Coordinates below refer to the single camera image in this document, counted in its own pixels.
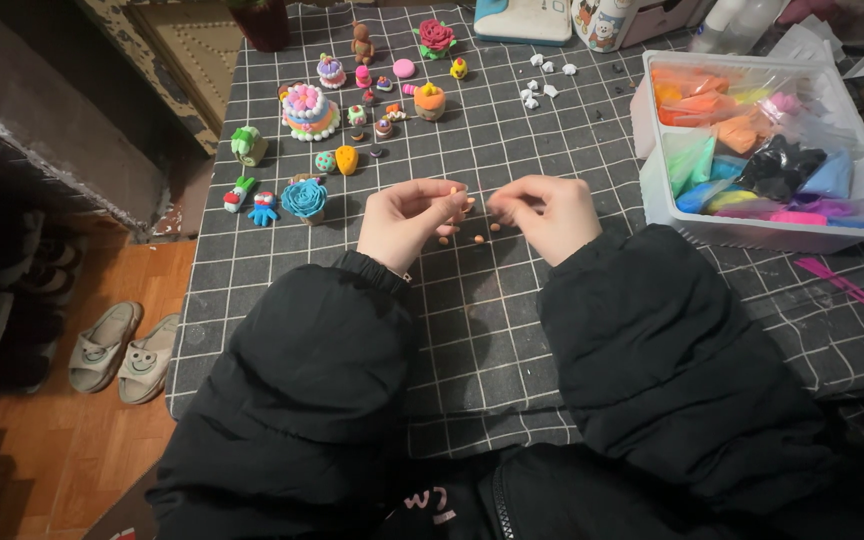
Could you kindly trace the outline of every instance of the jacket zipper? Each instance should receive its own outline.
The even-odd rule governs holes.
[[[502,466],[499,465],[492,475],[492,497],[495,499],[495,513],[498,515],[498,526],[502,530],[504,540],[515,540],[512,532],[512,520],[509,519],[509,508],[505,504],[505,493],[502,488]]]

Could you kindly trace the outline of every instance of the blue clay rose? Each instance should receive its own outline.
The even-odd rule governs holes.
[[[312,217],[326,205],[329,191],[319,185],[315,178],[297,181],[282,191],[282,208],[295,217]]]

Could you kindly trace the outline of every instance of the jacket sleeve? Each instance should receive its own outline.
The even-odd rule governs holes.
[[[147,500],[160,539],[348,536],[380,521],[408,285],[364,254],[282,276],[178,421]]]
[[[674,229],[596,238],[538,303],[562,399],[595,452],[721,511],[767,513],[831,483],[819,408]]]

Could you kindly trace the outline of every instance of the beige slipper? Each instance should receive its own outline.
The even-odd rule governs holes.
[[[144,404],[162,392],[178,331],[179,313],[172,313],[158,321],[149,335],[128,344],[119,368],[119,398],[124,403]]]
[[[120,301],[78,335],[69,360],[69,383],[79,392],[93,393],[107,387],[122,362],[125,344],[142,318],[142,306]]]

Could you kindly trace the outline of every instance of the grid cutting mat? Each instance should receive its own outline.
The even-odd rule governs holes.
[[[471,37],[473,15],[455,5],[342,4],[328,10],[293,5],[289,10],[292,41],[286,50],[262,54],[247,48],[238,56],[181,338],[166,385],[173,416],[182,415],[229,336],[271,282],[301,264],[328,265],[343,251],[354,249],[369,195],[410,178],[445,177],[469,185],[470,195],[478,201],[449,245],[430,240],[410,271],[415,286],[407,303],[424,331],[419,362],[410,373],[406,413],[428,419],[409,426],[410,441],[423,441],[423,434],[431,432],[449,440],[448,433],[459,430],[451,438],[466,442],[444,447],[417,442],[414,448],[410,442],[410,451],[452,455],[480,448],[491,437],[522,442],[537,440],[534,434],[561,442],[576,440],[568,413],[558,408],[562,401],[556,368],[536,313],[536,296],[549,266],[517,229],[492,232],[481,201],[526,174],[578,176],[588,182],[606,232],[628,236],[644,227],[641,162],[633,156],[631,140],[630,82],[642,78],[645,48],[682,49],[689,33],[666,33],[602,55],[575,37],[562,48],[480,41]],[[420,58],[412,29],[433,18],[453,29],[458,42],[450,57],[468,63],[464,80],[448,74],[451,59]],[[307,143],[289,136],[280,121],[279,86],[294,81],[317,84],[320,53],[338,58],[353,78],[353,19],[366,23],[378,51],[369,68],[372,78],[386,75],[396,86],[390,93],[373,89],[377,103],[369,122],[375,121],[374,112],[384,112],[390,103],[411,110],[411,99],[400,92],[400,81],[392,73],[398,59],[416,64],[409,83],[432,81],[448,98],[446,112],[437,122],[412,119],[395,124],[394,137],[380,141],[385,153],[379,158],[368,154],[375,142],[371,129],[364,141],[356,142],[342,122],[327,141]],[[555,64],[554,73],[545,74],[529,62],[536,53]],[[562,73],[566,63],[578,67],[574,76]],[[550,84],[560,93],[554,99],[537,98],[540,106],[529,110],[522,105],[520,90],[533,79],[540,88]],[[362,92],[350,81],[326,95],[339,103],[344,115],[349,106],[361,103]],[[245,124],[270,141],[267,157],[257,168],[243,168],[230,150],[234,129]],[[359,149],[359,166],[347,177],[327,177],[329,199],[325,221],[318,227],[307,227],[284,210],[273,226],[257,227],[246,217],[251,202],[238,214],[222,209],[222,196],[239,175],[254,176],[255,191],[282,193],[290,177],[314,171],[317,153],[343,144]],[[486,243],[476,245],[477,235]],[[798,288],[812,279],[791,263],[797,258],[791,253],[721,247],[702,247],[701,252],[743,298]],[[854,248],[823,260],[841,271],[864,265],[864,251]],[[864,393],[863,305],[844,299],[810,303],[762,322],[804,386],[818,397]],[[460,411],[448,418],[427,416]],[[507,414],[493,418],[469,411]]]

